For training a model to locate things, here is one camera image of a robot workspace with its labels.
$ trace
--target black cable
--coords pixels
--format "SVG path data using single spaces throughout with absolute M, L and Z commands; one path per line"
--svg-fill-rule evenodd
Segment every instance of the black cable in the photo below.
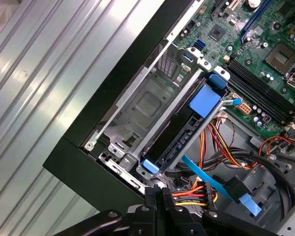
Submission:
M 284 218 L 286 214 L 295 206 L 295 189 L 291 183 L 285 178 L 284 174 L 278 169 L 273 163 L 269 162 L 267 159 L 257 155 L 254 152 L 247 152 L 237 147 L 230 147 L 232 155 L 236 159 L 243 160 L 245 162 L 254 162 L 257 161 L 259 164 L 265 166 L 269 172 L 273 175 L 276 185 L 280 195 L 280 201 L 282 205 L 282 217 Z M 222 151 L 215 153 L 209 160 L 204 161 L 204 168 L 214 168 L 214 165 L 227 160 Z M 180 163 L 178 168 L 183 169 L 184 171 L 188 170 L 188 167 L 184 163 Z
M 178 198 L 178 199 L 174 199 L 175 202 L 182 202 L 182 201 L 198 201 L 198 202 L 201 202 L 201 203 L 206 203 L 206 200 L 205 199 L 200 199 L 200 198 L 197 198 L 197 197 L 194 197 L 194 198 Z
M 294 139 L 295 138 L 295 131 L 293 131 L 292 133 L 287 135 L 288 139 Z M 283 141 L 281 142 L 279 145 L 277 145 L 277 147 L 275 147 L 271 153 L 276 153 L 277 151 L 279 151 L 281 148 L 285 148 L 287 145 L 289 145 L 288 142 Z

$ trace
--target yellow wire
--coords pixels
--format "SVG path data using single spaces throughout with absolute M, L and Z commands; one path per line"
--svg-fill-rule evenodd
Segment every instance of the yellow wire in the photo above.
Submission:
M 186 205 L 197 205 L 197 206 L 202 206 L 205 207 L 205 203 L 176 203 L 176 206 L 186 206 Z
M 213 199 L 213 202 L 215 203 L 217 201 L 217 193 L 215 193 L 215 197 Z
M 217 193 L 215 193 L 215 197 L 213 199 L 213 202 L 215 203 L 217 201 Z M 186 205 L 197 205 L 201 207 L 207 206 L 205 203 L 176 203 L 176 206 L 186 206 Z
M 251 169 L 250 167 L 242 166 L 240 163 L 238 163 L 238 162 L 235 160 L 235 158 L 233 157 L 233 155 L 228 151 L 227 144 L 224 142 L 224 140 L 223 140 L 222 136 L 220 135 L 218 129 L 215 127 L 214 124 L 212 124 L 212 123 L 210 123 L 210 124 L 211 124 L 212 128 L 215 130 L 216 135 L 219 137 L 219 139 L 220 139 L 220 141 L 221 141 L 221 143 L 222 143 L 222 145 L 223 145 L 225 151 L 227 152 L 227 154 L 229 155 L 229 157 L 230 157 L 230 159 L 233 161 L 233 163 L 236 164 L 236 165 L 239 166 L 239 167 L 242 167 L 242 168 L 244 168 L 244 169 L 248 169 L 248 170 L 250 170 L 250 169 Z

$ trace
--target corrugated metal surface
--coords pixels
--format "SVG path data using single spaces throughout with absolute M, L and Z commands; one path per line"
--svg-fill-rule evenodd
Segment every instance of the corrugated metal surface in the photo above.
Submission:
M 162 2 L 24 0 L 12 16 L 0 34 L 0 235 L 52 235 L 95 214 L 42 164 Z

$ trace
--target blue clip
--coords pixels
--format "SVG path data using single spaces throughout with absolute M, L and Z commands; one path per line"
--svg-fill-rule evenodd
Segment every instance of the blue clip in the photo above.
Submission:
M 198 175 L 203 181 L 209 181 L 211 186 L 215 188 L 218 192 L 223 194 L 225 197 L 232 199 L 233 198 L 229 195 L 226 189 L 220 183 L 216 182 L 210 176 L 208 176 L 203 170 L 201 170 L 192 160 L 189 159 L 186 155 L 182 157 L 183 162 L 196 174 Z
M 142 165 L 152 174 L 156 174 L 159 171 L 159 168 L 147 159 L 143 161 Z
M 248 193 L 242 195 L 239 200 L 254 216 L 257 216 L 260 213 L 261 208 L 254 202 Z

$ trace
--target red wire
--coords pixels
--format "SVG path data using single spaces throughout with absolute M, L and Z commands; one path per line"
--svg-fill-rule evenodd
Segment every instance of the red wire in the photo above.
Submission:
M 217 137 L 215 136 L 215 134 L 213 133 L 213 131 L 211 130 L 211 128 L 208 126 L 209 131 L 211 132 L 212 137 L 214 138 L 215 142 L 217 143 L 217 145 L 219 146 L 220 150 L 222 151 L 223 155 L 229 159 L 228 154 L 224 151 L 224 149 L 222 148 L 222 146 L 220 145 L 220 143 L 217 140 Z
M 270 141 L 270 143 L 267 145 L 267 147 L 266 147 L 266 151 L 267 151 L 267 153 L 270 153 L 270 147 L 271 147 L 271 145 L 275 142 L 275 141 L 277 141 L 277 140 L 284 140 L 284 141 L 286 141 L 286 142 L 288 142 L 289 144 L 291 144 L 291 143 L 293 143 L 293 140 L 290 140 L 290 139 L 287 139 L 287 138 L 284 138 L 284 137 L 279 137 L 279 136 L 277 136 L 276 138 L 274 138 L 272 141 Z
M 206 197 L 206 194 L 187 194 L 187 195 L 184 195 L 184 197 L 199 197 L 199 198 L 203 198 L 203 197 Z

